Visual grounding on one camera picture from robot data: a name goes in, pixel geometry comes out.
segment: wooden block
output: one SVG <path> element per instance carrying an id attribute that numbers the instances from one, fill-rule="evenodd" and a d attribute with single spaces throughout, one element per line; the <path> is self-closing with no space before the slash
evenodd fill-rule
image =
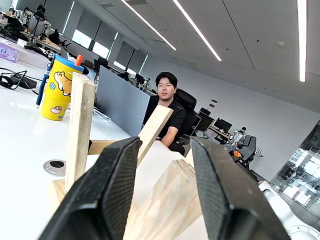
<path id="1" fill-rule="evenodd" d="M 85 173 L 95 89 L 95 84 L 87 76 L 73 73 L 65 167 L 65 193 Z"/>
<path id="2" fill-rule="evenodd" d="M 195 170 L 184 160 L 175 160 L 133 219 L 128 218 L 123 239 L 173 240 L 201 214 Z"/>
<path id="3" fill-rule="evenodd" d="M 192 167 L 195 167 L 194 157 L 192 155 L 192 148 L 190 148 L 188 154 L 185 156 L 185 161 L 190 164 Z"/>
<path id="4" fill-rule="evenodd" d="M 138 135 L 142 141 L 142 145 L 138 153 L 137 166 L 139 166 L 152 143 L 156 140 L 173 112 L 174 111 L 171 108 L 161 105 L 156 106 L 152 115 Z"/>
<path id="5" fill-rule="evenodd" d="M 111 140 L 90 140 L 88 155 L 101 154 L 102 150 L 116 141 Z"/>
<path id="6" fill-rule="evenodd" d="M 54 180 L 50 183 L 48 187 L 48 199 L 53 213 L 58 209 L 65 195 L 64 179 Z"/>

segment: man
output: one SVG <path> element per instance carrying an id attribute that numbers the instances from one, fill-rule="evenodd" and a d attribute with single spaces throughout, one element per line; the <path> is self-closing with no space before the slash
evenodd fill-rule
<path id="1" fill-rule="evenodd" d="M 159 138 L 161 138 L 161 142 L 171 151 L 179 152 L 184 155 L 184 147 L 181 144 L 176 143 L 180 137 L 180 127 L 186 117 L 184 107 L 174 99 L 178 80 L 171 72 L 161 72 L 156 77 L 155 84 L 158 90 L 158 95 L 150 97 L 143 124 L 146 124 L 157 105 L 172 109 L 173 113 L 160 132 Z"/>

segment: cartoon dog print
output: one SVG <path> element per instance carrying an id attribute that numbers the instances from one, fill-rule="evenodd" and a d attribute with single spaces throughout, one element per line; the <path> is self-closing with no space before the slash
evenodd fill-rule
<path id="1" fill-rule="evenodd" d="M 71 96 L 72 81 L 66 77 L 65 72 L 57 71 L 54 75 L 54 80 L 58 83 L 58 88 L 64 96 Z"/>

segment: laptop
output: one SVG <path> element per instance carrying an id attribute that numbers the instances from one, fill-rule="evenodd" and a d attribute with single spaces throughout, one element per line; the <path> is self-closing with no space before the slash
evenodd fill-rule
<path id="1" fill-rule="evenodd" d="M 128 135 L 138 136 L 150 96 L 100 66 L 95 106 Z"/>

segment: white wall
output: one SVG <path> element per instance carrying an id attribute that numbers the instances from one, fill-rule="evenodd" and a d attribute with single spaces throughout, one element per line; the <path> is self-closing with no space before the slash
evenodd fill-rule
<path id="1" fill-rule="evenodd" d="M 212 118 L 233 124 L 230 131 L 244 126 L 248 135 L 257 137 L 257 148 L 263 149 L 264 157 L 255 159 L 250 167 L 268 181 L 320 119 L 319 113 L 149 56 L 141 75 L 151 78 L 154 89 L 160 72 L 172 72 L 178 78 L 178 88 L 197 99 L 196 112 L 215 99 L 216 107 L 209 109 Z"/>

